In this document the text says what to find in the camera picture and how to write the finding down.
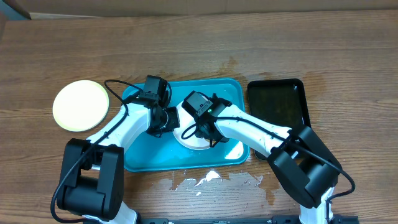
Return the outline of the small white plate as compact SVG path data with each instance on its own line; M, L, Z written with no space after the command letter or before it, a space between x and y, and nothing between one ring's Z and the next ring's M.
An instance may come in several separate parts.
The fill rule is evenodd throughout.
M199 93L210 99L204 93L202 92ZM198 138L195 136L196 133L195 129L197 127L195 121L198 120L199 118L209 118L211 116L211 109L213 105L206 113L203 113L199 118L194 119L182 108L182 102L177 105L180 127L174 129L173 131L174 137L181 145L189 149L204 150L211 148L209 146L209 142L206 139Z

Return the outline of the yellow plate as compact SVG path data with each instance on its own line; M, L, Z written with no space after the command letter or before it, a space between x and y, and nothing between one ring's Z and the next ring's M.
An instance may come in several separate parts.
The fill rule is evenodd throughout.
M108 113L106 90L91 80L78 80L63 87L54 99L55 122L68 131L82 132L94 128Z

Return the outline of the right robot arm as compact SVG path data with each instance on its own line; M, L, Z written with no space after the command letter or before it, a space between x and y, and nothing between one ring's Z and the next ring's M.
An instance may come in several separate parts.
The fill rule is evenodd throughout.
M336 157L308 126L278 126L255 118L231 102L204 101L191 112L195 136L213 147L229 139L262 154L282 188L300 205L300 223L330 223L331 201L343 170Z

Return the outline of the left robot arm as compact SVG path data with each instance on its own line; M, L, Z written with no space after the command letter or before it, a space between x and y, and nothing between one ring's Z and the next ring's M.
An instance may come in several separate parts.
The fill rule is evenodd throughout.
M74 223L136 223L139 215L123 202L124 155L141 133L157 138L179 126L176 107L123 104L119 113L86 140L72 138L65 146L55 209L77 215Z

